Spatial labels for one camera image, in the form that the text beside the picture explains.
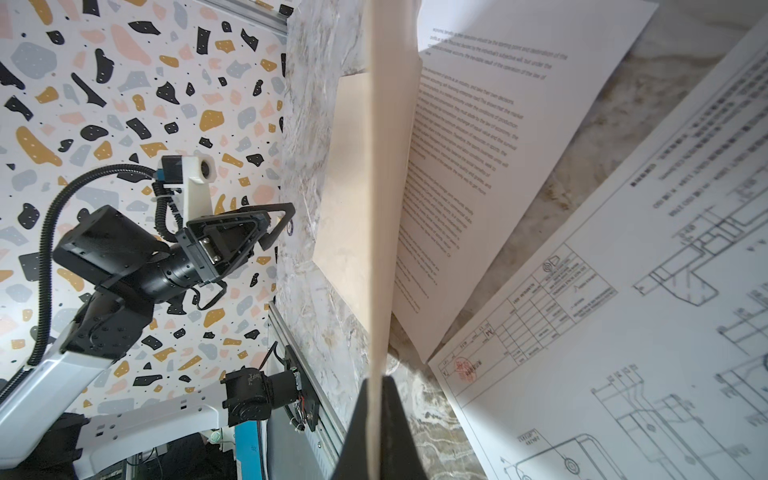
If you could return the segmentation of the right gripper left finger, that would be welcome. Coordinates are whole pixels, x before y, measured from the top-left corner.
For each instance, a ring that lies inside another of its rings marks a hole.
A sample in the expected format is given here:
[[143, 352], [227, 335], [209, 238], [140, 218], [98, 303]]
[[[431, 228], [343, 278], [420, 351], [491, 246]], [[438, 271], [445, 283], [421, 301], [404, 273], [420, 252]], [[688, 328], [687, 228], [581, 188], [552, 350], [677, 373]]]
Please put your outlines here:
[[374, 476], [370, 461], [373, 448], [369, 445], [369, 417], [372, 413], [369, 380], [361, 384], [353, 415], [341, 452], [331, 478], [333, 480], [369, 480]]

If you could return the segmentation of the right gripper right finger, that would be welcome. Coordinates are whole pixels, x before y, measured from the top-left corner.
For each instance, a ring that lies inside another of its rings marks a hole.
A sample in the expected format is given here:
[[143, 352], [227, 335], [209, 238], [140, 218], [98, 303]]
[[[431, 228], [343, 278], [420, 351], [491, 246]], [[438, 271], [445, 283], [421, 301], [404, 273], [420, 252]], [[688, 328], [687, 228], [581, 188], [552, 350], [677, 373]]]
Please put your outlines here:
[[394, 379], [382, 387], [379, 478], [427, 480]]

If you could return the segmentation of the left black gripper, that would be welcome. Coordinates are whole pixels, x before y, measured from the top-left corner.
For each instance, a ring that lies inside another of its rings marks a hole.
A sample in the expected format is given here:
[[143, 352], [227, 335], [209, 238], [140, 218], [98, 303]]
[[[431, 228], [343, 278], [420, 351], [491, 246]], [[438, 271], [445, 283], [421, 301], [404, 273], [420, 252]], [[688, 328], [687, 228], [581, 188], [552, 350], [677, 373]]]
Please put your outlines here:
[[158, 304], [199, 286], [222, 286], [255, 247], [267, 250], [276, 242], [295, 212], [293, 203], [277, 203], [201, 217], [168, 244], [105, 206], [68, 232], [52, 258], [101, 294], [130, 305]]

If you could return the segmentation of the beige manila folder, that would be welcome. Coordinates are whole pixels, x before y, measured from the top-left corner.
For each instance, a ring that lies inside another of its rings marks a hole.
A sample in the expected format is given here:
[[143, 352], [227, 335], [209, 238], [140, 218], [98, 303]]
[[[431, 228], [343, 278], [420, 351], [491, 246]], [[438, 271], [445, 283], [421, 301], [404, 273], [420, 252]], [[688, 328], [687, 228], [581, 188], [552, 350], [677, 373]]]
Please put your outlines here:
[[380, 470], [383, 378], [422, 63], [417, 1], [367, 1], [364, 72], [338, 82], [313, 261], [369, 336], [370, 461]]

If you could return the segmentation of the text printed paper sheet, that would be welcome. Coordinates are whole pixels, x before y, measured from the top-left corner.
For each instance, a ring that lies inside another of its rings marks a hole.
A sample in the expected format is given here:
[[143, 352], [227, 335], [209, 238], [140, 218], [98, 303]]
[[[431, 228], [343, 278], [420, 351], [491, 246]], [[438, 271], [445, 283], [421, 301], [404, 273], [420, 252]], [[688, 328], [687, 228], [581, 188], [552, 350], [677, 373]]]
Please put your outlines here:
[[393, 312], [429, 359], [656, 10], [425, 1]]

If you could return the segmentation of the technical drawing paper sheet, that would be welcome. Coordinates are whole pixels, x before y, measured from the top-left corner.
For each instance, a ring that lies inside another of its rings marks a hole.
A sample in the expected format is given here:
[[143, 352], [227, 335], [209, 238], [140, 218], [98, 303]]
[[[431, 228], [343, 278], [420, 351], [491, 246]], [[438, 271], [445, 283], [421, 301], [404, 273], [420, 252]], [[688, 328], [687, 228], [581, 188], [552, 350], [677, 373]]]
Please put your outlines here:
[[431, 360], [490, 479], [767, 475], [767, 24]]

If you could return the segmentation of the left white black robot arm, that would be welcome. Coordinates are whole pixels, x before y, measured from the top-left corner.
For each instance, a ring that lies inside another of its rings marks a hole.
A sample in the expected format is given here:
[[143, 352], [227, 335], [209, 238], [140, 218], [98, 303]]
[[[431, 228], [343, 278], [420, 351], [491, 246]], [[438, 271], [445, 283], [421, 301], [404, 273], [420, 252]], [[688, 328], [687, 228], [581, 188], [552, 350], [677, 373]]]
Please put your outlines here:
[[19, 466], [44, 438], [60, 440], [55, 423], [101, 372], [123, 358], [151, 322], [156, 305], [216, 284], [270, 248], [295, 214], [290, 203], [246, 206], [208, 215], [182, 228], [174, 245], [157, 240], [111, 206], [39, 251], [39, 292], [52, 304], [53, 263], [84, 278], [94, 294], [49, 352], [20, 370], [1, 395], [1, 467]]

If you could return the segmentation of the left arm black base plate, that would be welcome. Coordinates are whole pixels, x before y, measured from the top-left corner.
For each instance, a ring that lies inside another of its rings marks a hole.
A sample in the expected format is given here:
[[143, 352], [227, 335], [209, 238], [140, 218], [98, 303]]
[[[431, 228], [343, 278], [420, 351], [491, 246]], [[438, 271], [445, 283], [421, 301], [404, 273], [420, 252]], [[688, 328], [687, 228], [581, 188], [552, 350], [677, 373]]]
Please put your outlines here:
[[275, 341], [266, 358], [279, 364], [279, 370], [267, 374], [269, 399], [273, 410], [282, 408], [297, 431], [315, 432], [320, 420], [321, 401], [310, 379], [309, 370], [301, 363], [298, 353], [290, 345]]

